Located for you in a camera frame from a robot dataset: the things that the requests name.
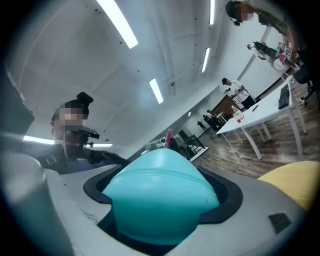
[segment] black keyboard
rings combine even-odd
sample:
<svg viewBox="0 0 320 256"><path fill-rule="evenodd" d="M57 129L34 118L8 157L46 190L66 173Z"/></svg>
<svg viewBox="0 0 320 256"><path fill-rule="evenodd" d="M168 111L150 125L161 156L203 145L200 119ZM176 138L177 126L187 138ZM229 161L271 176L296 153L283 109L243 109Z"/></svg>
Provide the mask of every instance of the black keyboard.
<svg viewBox="0 0 320 256"><path fill-rule="evenodd" d="M281 89L278 110L288 106L289 99L290 99L289 85L286 84L285 87Z"/></svg>

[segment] black mesh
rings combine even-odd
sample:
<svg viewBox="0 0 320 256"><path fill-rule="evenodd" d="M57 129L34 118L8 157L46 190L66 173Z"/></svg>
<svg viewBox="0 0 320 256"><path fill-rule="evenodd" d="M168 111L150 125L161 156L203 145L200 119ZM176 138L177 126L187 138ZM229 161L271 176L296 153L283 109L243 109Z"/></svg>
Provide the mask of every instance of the black mesh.
<svg viewBox="0 0 320 256"><path fill-rule="evenodd" d="M209 176L208 174L205 174L204 172L199 172L203 175L203 177L206 179L207 182L210 183L210 185L213 187L214 192L216 196L218 197L220 205L224 203L228 198L228 189L225 185L217 181L214 177Z"/></svg>

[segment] black rubber trim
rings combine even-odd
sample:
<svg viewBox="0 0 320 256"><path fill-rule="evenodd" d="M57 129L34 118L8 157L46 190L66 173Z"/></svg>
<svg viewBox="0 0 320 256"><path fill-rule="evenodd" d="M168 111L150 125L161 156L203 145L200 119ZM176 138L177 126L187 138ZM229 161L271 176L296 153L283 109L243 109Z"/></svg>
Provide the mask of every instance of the black rubber trim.
<svg viewBox="0 0 320 256"><path fill-rule="evenodd" d="M211 209L200 215L200 224L219 224L230 218L240 208L244 196L240 187L234 182L210 171L202 166L197 167L200 173L204 173L217 182L224 185L228 195L226 200L217 208Z"/></svg>
<svg viewBox="0 0 320 256"><path fill-rule="evenodd" d="M116 176L123 169L121 164L101 172L91 178L89 178L83 184L83 191L90 197L92 200L95 200L101 204L112 204L112 199L107 195L103 194L102 191L110 183L112 178Z"/></svg>

